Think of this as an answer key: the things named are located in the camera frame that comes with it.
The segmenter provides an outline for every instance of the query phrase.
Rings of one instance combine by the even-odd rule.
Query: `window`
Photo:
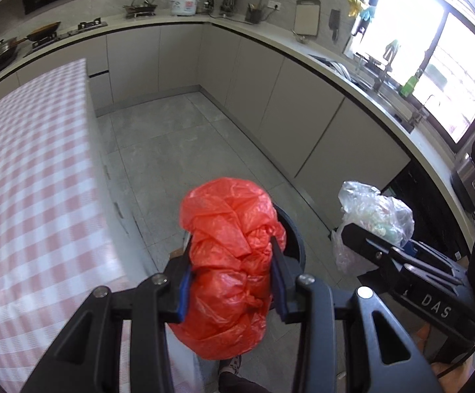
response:
[[[475,124],[475,13],[466,0],[370,0],[372,23],[361,24],[357,53],[383,60],[397,39],[390,77],[404,85],[423,71],[409,101],[425,104],[429,120],[458,151]]]

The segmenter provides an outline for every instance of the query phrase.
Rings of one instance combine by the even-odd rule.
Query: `pink and white tablecloth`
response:
[[[95,286],[132,287],[98,202],[86,81],[80,60],[0,101],[0,384],[8,393]]]

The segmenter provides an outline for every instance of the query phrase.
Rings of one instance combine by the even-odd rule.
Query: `trash can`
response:
[[[295,258],[299,262],[301,270],[304,272],[307,257],[305,255],[305,243],[303,242],[303,238],[299,234],[296,225],[289,215],[276,204],[273,206],[277,211],[278,221],[287,231],[287,246],[285,247],[285,252],[283,254]]]

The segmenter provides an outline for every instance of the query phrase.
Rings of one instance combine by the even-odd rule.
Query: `sneaker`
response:
[[[239,372],[239,367],[241,367],[241,355],[235,356],[232,359],[220,361],[218,374],[220,375],[223,372],[237,374]]]

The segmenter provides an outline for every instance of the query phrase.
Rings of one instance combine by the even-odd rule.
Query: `white lettering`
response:
[[[452,310],[450,307],[446,307],[445,310],[443,310],[443,313],[441,314],[441,317],[445,318],[449,315],[449,312]]]
[[[439,306],[441,304],[441,301],[438,301],[434,306],[432,306],[430,309],[438,313]]]
[[[428,306],[430,302],[432,301],[432,295],[427,294],[425,298],[422,301],[422,306]]]

